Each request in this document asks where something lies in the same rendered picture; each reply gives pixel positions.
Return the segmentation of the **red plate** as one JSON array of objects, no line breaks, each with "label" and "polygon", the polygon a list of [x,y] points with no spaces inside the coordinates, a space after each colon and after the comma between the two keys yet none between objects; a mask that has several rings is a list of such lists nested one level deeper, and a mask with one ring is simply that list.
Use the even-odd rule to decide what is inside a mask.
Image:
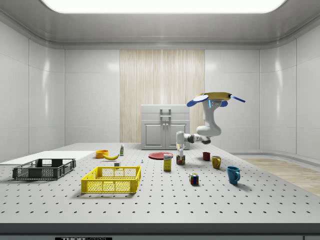
[{"label": "red plate", "polygon": [[171,158],[173,157],[173,154],[170,152],[152,152],[148,155],[150,159],[153,160],[163,160],[165,155],[169,155]]}]

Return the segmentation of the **yellow basket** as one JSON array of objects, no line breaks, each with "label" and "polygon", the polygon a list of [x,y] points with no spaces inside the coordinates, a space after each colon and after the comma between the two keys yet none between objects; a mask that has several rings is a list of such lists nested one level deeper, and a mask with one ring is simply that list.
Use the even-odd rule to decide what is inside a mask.
[{"label": "yellow basket", "polygon": [[136,193],[141,166],[98,166],[81,179],[82,193]]}]

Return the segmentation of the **white and yellow box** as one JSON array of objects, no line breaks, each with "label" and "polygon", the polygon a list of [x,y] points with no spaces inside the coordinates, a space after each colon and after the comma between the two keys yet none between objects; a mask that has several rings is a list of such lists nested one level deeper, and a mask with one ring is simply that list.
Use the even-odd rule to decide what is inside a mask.
[{"label": "white and yellow box", "polygon": [[171,153],[163,155],[163,170],[164,171],[171,171],[172,157],[173,157],[173,155]]}]

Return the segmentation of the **blue mug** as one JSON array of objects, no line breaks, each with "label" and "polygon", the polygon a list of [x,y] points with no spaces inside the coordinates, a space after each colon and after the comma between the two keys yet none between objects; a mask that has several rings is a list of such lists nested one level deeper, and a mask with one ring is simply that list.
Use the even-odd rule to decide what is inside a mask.
[{"label": "blue mug", "polygon": [[228,175],[229,183],[232,185],[237,185],[238,181],[241,178],[240,169],[235,166],[227,167],[227,175]]}]

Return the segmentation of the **dark grey basket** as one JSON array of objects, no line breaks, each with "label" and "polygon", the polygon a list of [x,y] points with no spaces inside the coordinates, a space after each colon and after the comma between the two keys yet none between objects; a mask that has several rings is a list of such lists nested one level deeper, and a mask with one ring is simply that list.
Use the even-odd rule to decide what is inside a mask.
[{"label": "dark grey basket", "polygon": [[12,177],[15,180],[57,180],[75,167],[75,158],[38,158],[14,167]]}]

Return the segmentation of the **drone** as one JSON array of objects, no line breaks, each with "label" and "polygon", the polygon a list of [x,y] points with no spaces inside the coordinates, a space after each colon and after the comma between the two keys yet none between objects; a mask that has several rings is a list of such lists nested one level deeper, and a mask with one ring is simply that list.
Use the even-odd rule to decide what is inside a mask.
[{"label": "drone", "polygon": [[200,95],[196,96],[193,100],[189,101],[186,105],[188,107],[192,107],[197,103],[205,102],[209,100],[209,107],[211,107],[213,106],[213,104],[211,103],[211,100],[212,101],[215,100],[215,101],[222,101],[220,106],[226,107],[228,105],[227,101],[230,100],[231,98],[236,99],[243,103],[246,102],[245,100],[238,98],[228,92],[208,92],[208,93],[201,93]]}]

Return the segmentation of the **white cabinet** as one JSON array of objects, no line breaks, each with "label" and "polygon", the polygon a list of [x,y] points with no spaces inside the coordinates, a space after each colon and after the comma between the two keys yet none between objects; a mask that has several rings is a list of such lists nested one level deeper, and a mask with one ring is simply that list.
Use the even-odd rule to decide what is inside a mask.
[{"label": "white cabinet", "polygon": [[190,110],[185,104],[141,105],[141,148],[176,150],[176,133],[190,133]]}]

